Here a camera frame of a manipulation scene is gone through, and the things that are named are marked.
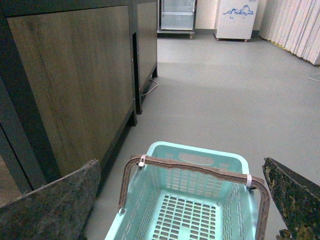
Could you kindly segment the felt-padded left gripper finger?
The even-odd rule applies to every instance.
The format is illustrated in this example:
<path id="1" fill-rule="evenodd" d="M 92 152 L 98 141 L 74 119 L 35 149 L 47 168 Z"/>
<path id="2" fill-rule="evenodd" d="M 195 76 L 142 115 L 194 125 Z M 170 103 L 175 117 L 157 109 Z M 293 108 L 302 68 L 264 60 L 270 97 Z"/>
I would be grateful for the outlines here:
<path id="1" fill-rule="evenodd" d="M 96 198 L 101 167 L 80 169 L 0 208 L 2 240 L 84 240 L 83 228 Z"/>

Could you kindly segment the finger of the felt-padded right gripper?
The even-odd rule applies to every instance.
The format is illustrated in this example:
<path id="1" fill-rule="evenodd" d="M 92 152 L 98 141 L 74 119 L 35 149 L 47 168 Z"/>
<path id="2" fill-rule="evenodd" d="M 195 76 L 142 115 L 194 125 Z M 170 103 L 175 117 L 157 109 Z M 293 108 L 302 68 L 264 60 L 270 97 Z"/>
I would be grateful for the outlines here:
<path id="1" fill-rule="evenodd" d="M 286 229 L 277 240 L 320 238 L 320 186 L 271 157 L 264 159 L 263 174 Z"/>

